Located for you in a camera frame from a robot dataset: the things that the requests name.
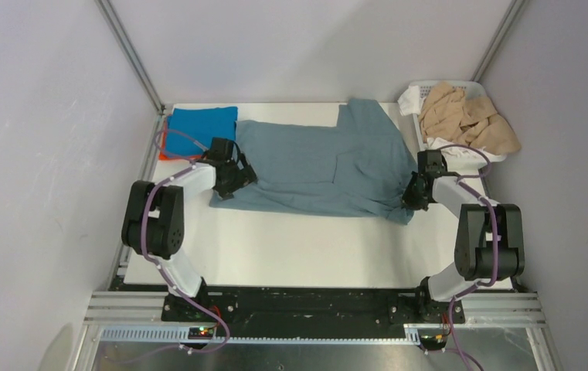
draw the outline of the blue cloth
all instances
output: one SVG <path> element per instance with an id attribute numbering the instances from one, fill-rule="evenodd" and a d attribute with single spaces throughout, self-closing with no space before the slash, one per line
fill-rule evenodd
<path id="1" fill-rule="evenodd" d="M 416 163 L 378 102 L 339 107 L 336 128 L 239 121 L 236 142 L 257 183 L 212 207 L 325 216 L 383 216 L 407 224 L 401 196 Z"/>
<path id="2" fill-rule="evenodd" d="M 236 107 L 210 108 L 206 110 L 173 110 L 168 118 L 168 128 L 188 134 L 206 147 L 212 138 L 235 140 L 235 124 L 238 115 Z M 202 155 L 202 149 L 189 139 L 175 133 L 166 134 L 165 150 L 168 154 L 180 156 Z"/>

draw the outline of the white wall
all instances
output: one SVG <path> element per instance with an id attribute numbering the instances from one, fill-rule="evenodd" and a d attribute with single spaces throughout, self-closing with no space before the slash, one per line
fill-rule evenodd
<path id="1" fill-rule="evenodd" d="M 114 1 L 169 103 L 394 101 L 468 80 L 510 0 Z"/>
<path id="2" fill-rule="evenodd" d="M 93 0 L 0 2 L 0 370 L 64 367 L 156 118 Z"/>
<path id="3" fill-rule="evenodd" d="M 523 281 L 566 368 L 588 369 L 588 2 L 530 2 L 484 85 L 524 146 L 491 177 L 523 212 Z"/>

